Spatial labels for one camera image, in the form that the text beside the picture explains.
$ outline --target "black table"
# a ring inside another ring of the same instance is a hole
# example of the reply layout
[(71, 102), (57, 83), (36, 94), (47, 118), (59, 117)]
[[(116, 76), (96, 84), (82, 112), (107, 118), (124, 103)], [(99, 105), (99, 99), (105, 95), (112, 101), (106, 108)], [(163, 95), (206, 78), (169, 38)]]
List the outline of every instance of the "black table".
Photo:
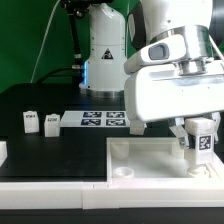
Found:
[[(44, 137), (44, 119), (48, 114), (62, 115), (66, 110), (123, 111), (123, 98), (91, 98), (80, 95), (68, 84), (20, 84), (0, 94), (0, 104), (0, 140), (7, 142), (8, 153), (0, 168), (1, 182), (106, 181), (106, 138), (129, 137), (128, 128), (64, 128), (58, 138)], [(25, 111), (38, 112), (40, 133), (24, 133)], [(216, 151), (223, 160), (222, 125), (220, 133), (221, 144)], [(148, 124), (144, 136), (172, 134), (166, 122), (159, 122)], [(2, 210), (0, 223), (221, 224), (224, 209)]]

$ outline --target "cable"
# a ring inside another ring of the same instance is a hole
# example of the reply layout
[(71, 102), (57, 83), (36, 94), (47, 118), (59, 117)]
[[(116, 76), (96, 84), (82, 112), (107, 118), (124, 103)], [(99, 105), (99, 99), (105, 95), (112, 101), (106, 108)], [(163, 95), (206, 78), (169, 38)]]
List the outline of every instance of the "cable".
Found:
[(58, 69), (55, 69), (51, 72), (49, 72), (48, 74), (46, 74), (45, 76), (43, 76), (42, 78), (40, 78), (36, 83), (42, 83), (44, 80), (46, 80), (47, 78), (50, 78), (50, 77), (55, 77), (56, 73), (58, 72), (62, 72), (62, 71), (72, 71), (73, 68), (72, 67), (63, 67), (63, 68), (58, 68)]
[(217, 55), (219, 56), (219, 58), (224, 62), (224, 56), (222, 55), (222, 52), (219, 50), (219, 48), (217, 47), (215, 41), (212, 39), (211, 36), (209, 36), (210, 42), (212, 44), (212, 47), (214, 48), (214, 50), (216, 51)]
[(43, 49), (44, 49), (44, 45), (45, 45), (45, 42), (46, 42), (46, 39), (47, 39), (47, 36), (48, 36), (48, 32), (49, 32), (49, 29), (50, 29), (50, 26), (51, 26), (51, 23), (52, 23), (52, 20), (53, 20), (53, 17), (54, 17), (54, 14), (55, 14), (55, 11), (59, 5), (61, 0), (58, 0), (51, 12), (51, 15), (50, 15), (50, 18), (49, 18), (49, 21), (48, 21), (48, 24), (47, 24), (47, 28), (46, 28), (46, 31), (45, 31), (45, 34), (44, 34), (44, 38), (43, 38), (43, 41), (42, 41), (42, 45), (41, 45), (41, 49), (40, 49), (40, 52), (39, 52), (39, 55), (37, 57), (37, 61), (36, 61), (36, 64), (34, 66), (34, 70), (33, 70), (33, 74), (32, 74), (32, 78), (31, 78), (31, 81), (30, 83), (33, 83), (33, 80), (34, 80), (34, 77), (36, 75), (36, 70), (37, 70), (37, 67), (38, 67), (38, 64), (39, 64), (39, 61), (40, 61), (40, 58), (41, 58), (41, 55), (43, 53)]
[(128, 14), (130, 12), (130, 0), (128, 1), (127, 5), (127, 24), (126, 24), (126, 46), (125, 46), (125, 54), (126, 57), (128, 58), (128, 34), (129, 34), (129, 28), (128, 28)]

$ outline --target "white platform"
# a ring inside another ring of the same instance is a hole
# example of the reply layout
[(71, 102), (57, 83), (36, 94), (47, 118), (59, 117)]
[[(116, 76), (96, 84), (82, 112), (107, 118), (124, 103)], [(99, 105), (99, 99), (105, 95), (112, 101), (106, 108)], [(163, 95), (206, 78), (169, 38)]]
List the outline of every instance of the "white platform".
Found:
[[(0, 183), (0, 209), (224, 206), (224, 165), (213, 152), (182, 151), (175, 138), (108, 138), (107, 156), (105, 183)], [(200, 164), (209, 175), (190, 178)]]

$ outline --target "metal bracket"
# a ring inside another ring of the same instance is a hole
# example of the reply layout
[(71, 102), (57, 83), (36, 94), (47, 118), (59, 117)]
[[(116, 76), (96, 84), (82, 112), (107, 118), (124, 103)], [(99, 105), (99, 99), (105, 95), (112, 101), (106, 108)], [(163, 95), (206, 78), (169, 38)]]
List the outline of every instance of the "metal bracket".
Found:
[(168, 120), (169, 128), (173, 134), (178, 138), (181, 149), (189, 148), (188, 134), (183, 128), (184, 118), (172, 118)]
[(218, 137), (217, 131), (218, 131), (219, 124), (221, 121), (220, 113), (219, 112), (208, 113), (208, 114), (204, 115), (204, 118), (211, 119), (211, 120), (215, 121), (214, 140), (215, 140), (215, 144), (217, 144), (219, 142), (219, 137)]

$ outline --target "green background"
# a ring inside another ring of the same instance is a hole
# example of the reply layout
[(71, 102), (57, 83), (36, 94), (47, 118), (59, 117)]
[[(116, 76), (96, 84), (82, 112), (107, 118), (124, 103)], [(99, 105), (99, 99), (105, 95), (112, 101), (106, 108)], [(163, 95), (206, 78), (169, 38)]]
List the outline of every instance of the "green background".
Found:
[[(129, 0), (109, 4), (125, 18)], [(137, 0), (130, 0), (130, 8)], [(56, 0), (0, 1), (0, 92), (16, 83), (30, 82), (47, 22)], [(88, 16), (78, 21), (81, 50), (89, 56)], [(134, 49), (128, 45), (128, 56)], [(57, 8), (35, 80), (47, 72), (73, 64), (70, 25), (65, 9)]]

